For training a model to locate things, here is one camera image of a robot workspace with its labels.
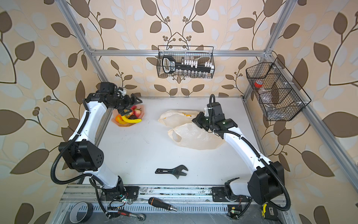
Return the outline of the clear bottle red cap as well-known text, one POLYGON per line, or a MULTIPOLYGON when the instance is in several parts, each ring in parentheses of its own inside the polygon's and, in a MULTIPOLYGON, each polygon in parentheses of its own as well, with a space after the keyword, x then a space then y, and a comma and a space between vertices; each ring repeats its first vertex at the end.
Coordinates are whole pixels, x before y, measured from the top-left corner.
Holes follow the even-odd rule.
POLYGON ((270 89, 264 88, 264 82, 260 79, 257 79, 254 82, 255 90, 258 94, 259 105, 266 111, 276 111, 277 106, 273 102, 273 95, 270 89))

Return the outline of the yellow black tape measure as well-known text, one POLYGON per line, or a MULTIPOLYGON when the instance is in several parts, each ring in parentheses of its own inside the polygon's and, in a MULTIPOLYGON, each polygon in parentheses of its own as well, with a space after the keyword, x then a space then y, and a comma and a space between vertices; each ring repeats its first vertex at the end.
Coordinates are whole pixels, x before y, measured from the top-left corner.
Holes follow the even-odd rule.
POLYGON ((278 210, 269 203, 262 206, 262 217, 266 220, 279 221, 278 210))

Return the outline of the banana print plastic bag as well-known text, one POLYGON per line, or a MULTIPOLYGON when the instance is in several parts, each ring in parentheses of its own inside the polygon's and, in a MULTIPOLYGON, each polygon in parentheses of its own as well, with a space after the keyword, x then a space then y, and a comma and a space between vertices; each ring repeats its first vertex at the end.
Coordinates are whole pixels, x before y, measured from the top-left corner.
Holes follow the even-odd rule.
POLYGON ((223 139, 200 129, 192 122, 198 114, 198 111, 193 110, 170 110, 163 113, 158 121, 170 128, 169 138, 180 147, 196 150, 219 148, 224 143, 223 139))

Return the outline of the pink fruit plate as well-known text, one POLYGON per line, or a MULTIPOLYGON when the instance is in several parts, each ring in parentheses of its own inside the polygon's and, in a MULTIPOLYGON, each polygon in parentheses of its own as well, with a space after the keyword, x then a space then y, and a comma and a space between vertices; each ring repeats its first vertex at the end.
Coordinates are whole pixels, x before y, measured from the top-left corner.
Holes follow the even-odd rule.
MULTIPOLYGON (((141 116, 139 117, 139 119, 142 119, 142 120, 143 120, 145 107, 144 107, 143 105, 135 105, 135 106, 134 106, 134 109, 136 109, 136 108, 141 109, 142 114, 141 114, 141 116)), ((117 125, 117 126, 119 126, 119 127, 130 127, 130 126, 135 125, 135 124, 130 124, 130 123, 127 123, 127 124, 125 124, 125 125, 120 125, 120 124, 118 124, 118 123, 115 121, 115 117, 116 117, 117 115, 121 115, 121 114, 119 114, 118 111, 116 111, 116 110, 113 111, 113 113, 112 113, 112 120, 111 120, 111 121, 112 121, 115 125, 117 125)), ((137 117, 134 116, 134 115, 132 115, 132 116, 126 116, 126 117, 127 117, 128 119, 137 119, 137 117)))

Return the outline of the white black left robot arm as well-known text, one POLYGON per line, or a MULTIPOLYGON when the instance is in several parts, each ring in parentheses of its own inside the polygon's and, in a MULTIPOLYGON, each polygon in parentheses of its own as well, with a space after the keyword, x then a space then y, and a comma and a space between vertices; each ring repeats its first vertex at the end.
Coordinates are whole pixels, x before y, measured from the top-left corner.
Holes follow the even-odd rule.
POLYGON ((59 155, 50 170, 51 180, 58 185, 69 184, 84 177, 96 189, 101 189, 107 201, 130 200, 138 198, 139 187, 125 188, 122 178, 114 174, 104 163, 104 153, 95 145, 95 137, 102 117, 108 109, 116 109, 120 115, 127 114, 134 105, 142 100, 135 94, 127 95, 126 91, 114 83, 101 82, 99 89, 83 100, 84 115, 76 130, 67 142, 60 143, 59 155), (80 173, 69 180, 59 180, 56 168, 60 159, 64 159, 70 169, 80 173))

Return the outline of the orange toy tangerine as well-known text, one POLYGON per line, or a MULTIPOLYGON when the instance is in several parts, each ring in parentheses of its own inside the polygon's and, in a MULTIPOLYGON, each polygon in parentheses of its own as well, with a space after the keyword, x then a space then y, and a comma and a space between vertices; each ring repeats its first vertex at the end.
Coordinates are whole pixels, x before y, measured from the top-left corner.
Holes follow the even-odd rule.
POLYGON ((115 121, 116 121, 118 124, 120 124, 120 125, 125 125, 125 124, 127 124, 127 123, 122 119, 122 116, 121 116, 121 115, 117 115, 117 116, 115 117, 115 121))

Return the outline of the black tape roll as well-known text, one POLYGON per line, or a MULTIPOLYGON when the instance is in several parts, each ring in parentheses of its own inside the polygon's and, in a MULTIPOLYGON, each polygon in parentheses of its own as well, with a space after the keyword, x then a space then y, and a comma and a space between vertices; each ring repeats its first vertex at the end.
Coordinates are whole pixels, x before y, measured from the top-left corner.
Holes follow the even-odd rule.
POLYGON ((79 202, 70 211, 69 220, 73 224, 83 224, 91 218, 93 211, 91 203, 79 202))

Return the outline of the red handled ratchet wrench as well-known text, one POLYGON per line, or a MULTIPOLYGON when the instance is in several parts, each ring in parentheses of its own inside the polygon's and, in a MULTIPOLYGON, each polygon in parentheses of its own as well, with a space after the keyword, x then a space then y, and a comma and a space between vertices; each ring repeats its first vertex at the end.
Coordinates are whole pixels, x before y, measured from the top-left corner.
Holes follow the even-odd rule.
POLYGON ((127 216, 127 217, 134 217, 136 219, 138 219, 139 221, 145 221, 146 216, 144 214, 134 214, 128 211, 119 211, 118 212, 119 215, 122 216, 127 216))

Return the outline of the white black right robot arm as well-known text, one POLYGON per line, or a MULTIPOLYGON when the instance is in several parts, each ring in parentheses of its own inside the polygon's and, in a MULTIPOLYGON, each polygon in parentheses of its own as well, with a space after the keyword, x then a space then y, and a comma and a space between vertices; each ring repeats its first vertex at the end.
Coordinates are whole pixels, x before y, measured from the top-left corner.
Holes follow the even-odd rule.
POLYGON ((284 182, 283 165, 272 162, 257 150, 244 136, 232 119, 226 119, 218 102, 209 102, 192 122, 205 131, 211 131, 228 143, 243 159, 251 174, 248 182, 233 179, 229 192, 235 196, 248 196, 259 205, 270 203, 280 211, 291 208, 291 198, 284 182))

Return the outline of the socket set holder black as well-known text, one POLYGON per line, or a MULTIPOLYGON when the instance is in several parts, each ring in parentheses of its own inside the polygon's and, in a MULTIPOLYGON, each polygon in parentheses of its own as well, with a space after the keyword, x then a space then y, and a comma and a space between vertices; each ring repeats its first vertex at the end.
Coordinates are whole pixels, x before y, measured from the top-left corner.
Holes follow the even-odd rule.
POLYGON ((214 73, 215 67, 211 63, 205 62, 204 65, 199 64, 195 60, 184 60, 184 62, 177 62, 172 56, 163 56, 161 60, 161 66, 164 73, 214 73))

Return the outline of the black orange screwdriver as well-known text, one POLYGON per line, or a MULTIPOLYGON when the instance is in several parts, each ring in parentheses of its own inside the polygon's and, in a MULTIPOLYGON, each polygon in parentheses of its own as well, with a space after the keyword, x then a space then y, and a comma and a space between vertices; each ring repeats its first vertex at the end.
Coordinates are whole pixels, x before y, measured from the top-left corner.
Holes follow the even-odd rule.
POLYGON ((160 199, 158 198, 155 198, 155 197, 151 197, 148 199, 148 204, 153 206, 153 207, 156 207, 156 208, 161 208, 161 209, 165 209, 167 211, 175 211, 177 212, 178 210, 176 208, 174 208, 172 205, 168 204, 168 203, 165 203, 163 201, 161 201, 160 199))

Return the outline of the yellow toy banana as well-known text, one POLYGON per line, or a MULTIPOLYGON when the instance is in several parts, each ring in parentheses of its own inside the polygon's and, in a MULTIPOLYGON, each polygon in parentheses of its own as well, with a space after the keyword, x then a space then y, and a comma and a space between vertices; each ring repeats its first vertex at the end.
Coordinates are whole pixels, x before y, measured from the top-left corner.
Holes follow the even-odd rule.
POLYGON ((130 124, 136 124, 136 123, 140 123, 142 121, 142 119, 128 119, 126 116, 120 116, 120 117, 124 122, 130 123, 130 124))

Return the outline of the black adjustable wrench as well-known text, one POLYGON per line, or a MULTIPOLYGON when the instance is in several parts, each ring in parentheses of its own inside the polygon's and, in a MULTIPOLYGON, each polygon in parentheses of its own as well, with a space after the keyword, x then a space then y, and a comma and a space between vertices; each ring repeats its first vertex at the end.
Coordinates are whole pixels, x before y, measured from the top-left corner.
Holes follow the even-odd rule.
POLYGON ((187 173, 185 173, 184 171, 188 171, 188 168, 184 165, 180 165, 173 169, 158 168, 158 169, 156 169, 155 174, 171 174, 171 175, 175 176, 177 179, 179 179, 180 176, 187 175, 187 173))

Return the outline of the toy strawberry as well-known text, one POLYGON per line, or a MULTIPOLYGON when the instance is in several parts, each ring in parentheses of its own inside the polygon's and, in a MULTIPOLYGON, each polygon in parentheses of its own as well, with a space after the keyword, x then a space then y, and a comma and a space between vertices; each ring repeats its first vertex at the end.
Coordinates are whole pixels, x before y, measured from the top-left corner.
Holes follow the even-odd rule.
POLYGON ((141 109, 136 108, 133 110, 133 115, 136 116, 138 119, 141 116, 141 114, 142 114, 141 109))

